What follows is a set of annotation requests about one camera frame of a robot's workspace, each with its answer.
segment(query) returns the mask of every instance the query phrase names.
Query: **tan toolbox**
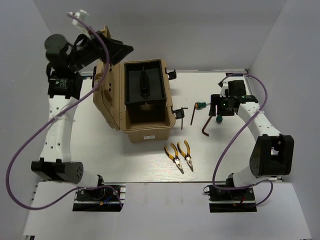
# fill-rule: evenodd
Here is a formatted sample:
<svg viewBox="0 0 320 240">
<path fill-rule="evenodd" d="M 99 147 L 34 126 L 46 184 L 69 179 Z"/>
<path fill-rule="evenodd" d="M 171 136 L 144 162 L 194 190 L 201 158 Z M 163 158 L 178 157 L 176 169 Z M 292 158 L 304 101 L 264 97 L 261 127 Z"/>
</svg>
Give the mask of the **tan toolbox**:
<svg viewBox="0 0 320 240">
<path fill-rule="evenodd" d="M 102 32 L 106 37 L 111 38 L 106 26 Z M 151 103 L 125 104 L 127 101 L 125 99 L 128 99 L 128 95 L 125 96 L 127 94 L 126 87 L 130 87 L 129 84 L 126 86 L 126 78 L 129 74 L 126 74 L 125 70 L 136 69 L 136 66 L 153 66 L 155 64 L 159 65 L 159 76 L 163 79 L 162 88 L 165 91 L 163 93 L 165 98 Z M 106 67 L 106 64 L 98 61 L 94 76 L 95 84 L 100 81 Z M 171 128 L 176 123 L 176 117 L 172 111 L 173 103 L 166 67 L 166 63 L 160 59 L 110 65 L 106 79 L 99 90 L 93 94 L 93 103 L 106 122 L 113 129 L 121 129 L 128 135 L 132 143 L 166 140 Z"/>
</svg>

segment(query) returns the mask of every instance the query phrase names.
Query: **yellow-handled pliers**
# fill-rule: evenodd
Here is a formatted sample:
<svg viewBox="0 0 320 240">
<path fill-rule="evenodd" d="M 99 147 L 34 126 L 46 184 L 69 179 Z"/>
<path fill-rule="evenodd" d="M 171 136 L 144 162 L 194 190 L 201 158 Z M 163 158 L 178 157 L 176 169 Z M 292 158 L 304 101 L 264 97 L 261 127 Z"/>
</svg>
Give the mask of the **yellow-handled pliers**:
<svg viewBox="0 0 320 240">
<path fill-rule="evenodd" d="M 190 146 L 186 140 L 184 140 L 184 144 L 186 145 L 186 154 L 184 153 L 184 151 L 182 151 L 182 149 L 180 147 L 180 142 L 177 143 L 178 150 L 181 153 L 181 155 L 184 157 L 184 160 L 186 160 L 186 163 L 189 165 L 189 168 L 191 169 L 191 171 L 193 172 L 194 166 L 192 165 L 192 161 L 191 161 Z"/>
<path fill-rule="evenodd" d="M 175 156 L 172 156 L 169 152 L 168 152 L 168 149 L 167 149 L 167 146 L 164 146 L 164 151 L 165 151 L 165 154 L 175 163 L 175 165 L 177 166 L 177 168 L 180 170 L 180 172 L 182 174 L 184 174 L 184 170 L 182 169 L 182 165 L 180 163 L 180 159 L 179 159 L 179 156 L 178 156 L 178 150 L 176 148 L 176 146 L 171 142 L 170 143 L 170 146 L 173 148 L 174 150 L 174 154 Z"/>
</svg>

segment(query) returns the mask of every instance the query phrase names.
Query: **gray wall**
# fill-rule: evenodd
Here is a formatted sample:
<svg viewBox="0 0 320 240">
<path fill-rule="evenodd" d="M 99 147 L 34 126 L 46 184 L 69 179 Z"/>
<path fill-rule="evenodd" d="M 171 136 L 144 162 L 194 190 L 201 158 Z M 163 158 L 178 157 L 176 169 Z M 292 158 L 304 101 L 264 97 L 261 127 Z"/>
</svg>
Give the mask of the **gray wall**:
<svg viewBox="0 0 320 240">
<path fill-rule="evenodd" d="M 295 140 L 289 180 L 316 240 L 320 239 L 319 12 L 320 1 L 288 0 L 250 70 L 268 89 L 265 111 L 270 121 Z M 263 99 L 258 84 L 253 84 L 253 93 Z"/>
<path fill-rule="evenodd" d="M 108 25 L 132 45 L 124 60 L 164 59 L 169 69 L 249 68 L 286 0 L 34 0 L 52 33 L 73 42 L 66 11 L 84 9 L 89 24 Z"/>
<path fill-rule="evenodd" d="M 48 120 L 44 41 L 50 32 L 32 0 L 2 1 L 0 21 L 0 239 L 18 240 L 28 211 L 9 198 L 5 176 L 16 150 Z M 41 135 L 12 169 L 11 188 L 25 204 L 37 180 L 31 161 L 39 159 L 43 142 Z"/>
</svg>

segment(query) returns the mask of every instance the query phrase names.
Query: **toolbox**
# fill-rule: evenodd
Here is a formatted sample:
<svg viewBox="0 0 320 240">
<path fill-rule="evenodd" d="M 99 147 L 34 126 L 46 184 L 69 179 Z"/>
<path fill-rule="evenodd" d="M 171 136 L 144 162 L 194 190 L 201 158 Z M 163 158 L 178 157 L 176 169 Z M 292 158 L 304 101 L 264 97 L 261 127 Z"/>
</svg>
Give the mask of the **toolbox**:
<svg viewBox="0 0 320 240">
<path fill-rule="evenodd" d="M 111 38 L 106 26 L 101 32 Z M 108 73 L 93 93 L 93 103 L 109 126 L 122 130 L 132 143 L 168 139 L 176 117 L 166 63 L 154 59 L 106 66 L 98 60 L 95 83 L 105 68 Z"/>
</svg>

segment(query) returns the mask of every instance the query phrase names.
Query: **white platform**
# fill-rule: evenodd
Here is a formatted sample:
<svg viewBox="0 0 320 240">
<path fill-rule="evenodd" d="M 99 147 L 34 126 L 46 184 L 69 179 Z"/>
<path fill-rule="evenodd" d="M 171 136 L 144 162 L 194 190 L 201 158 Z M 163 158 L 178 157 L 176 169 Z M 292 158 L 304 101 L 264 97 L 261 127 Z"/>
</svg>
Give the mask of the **white platform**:
<svg viewBox="0 0 320 240">
<path fill-rule="evenodd" d="M 89 97 L 75 112 L 71 136 L 72 160 L 80 161 L 87 170 L 102 175 L 105 182 L 211 181 L 220 154 L 244 122 L 238 116 L 229 116 L 223 117 L 222 124 L 217 124 L 213 117 L 206 129 L 209 133 L 207 137 L 201 129 L 208 119 L 209 107 L 196 110 L 192 126 L 190 121 L 195 102 L 210 102 L 211 94 L 220 93 L 218 82 L 225 76 L 225 73 L 178 73 L 177 79 L 170 81 L 173 108 L 189 109 L 185 110 L 183 130 L 178 119 L 168 141 L 130 143 L 126 134 L 109 127 L 93 104 L 92 97 Z M 90 89 L 91 81 L 83 81 L 81 95 Z M 164 145 L 170 145 L 170 142 L 184 145 L 184 140 L 189 142 L 191 148 L 194 172 L 181 157 L 182 175 L 166 156 Z M 225 181 L 230 173 L 247 166 L 254 145 L 254 138 L 246 129 L 226 154 L 216 179 Z"/>
<path fill-rule="evenodd" d="M 72 193 L 45 210 L 30 211 L 24 235 L 36 240 L 301 240 L 310 233 L 291 183 L 275 183 L 257 212 L 210 213 L 206 183 L 128 183 L 121 212 L 73 212 Z M 33 207 L 73 188 L 41 182 Z M 254 188 L 265 197 L 268 183 Z"/>
</svg>

